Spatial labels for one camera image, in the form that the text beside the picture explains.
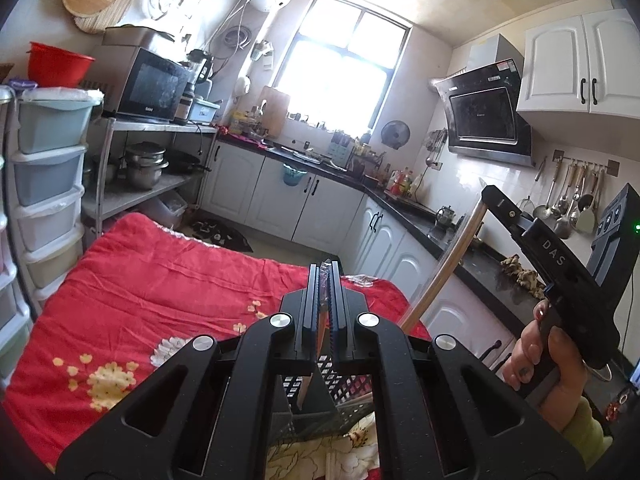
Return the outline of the green sleeve forearm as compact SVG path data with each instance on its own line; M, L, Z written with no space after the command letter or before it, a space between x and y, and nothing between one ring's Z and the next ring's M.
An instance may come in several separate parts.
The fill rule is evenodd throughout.
M562 436L576 448L589 470L611 447L613 438L606 436L602 426L592 416L591 406L583 396L575 414L563 429Z

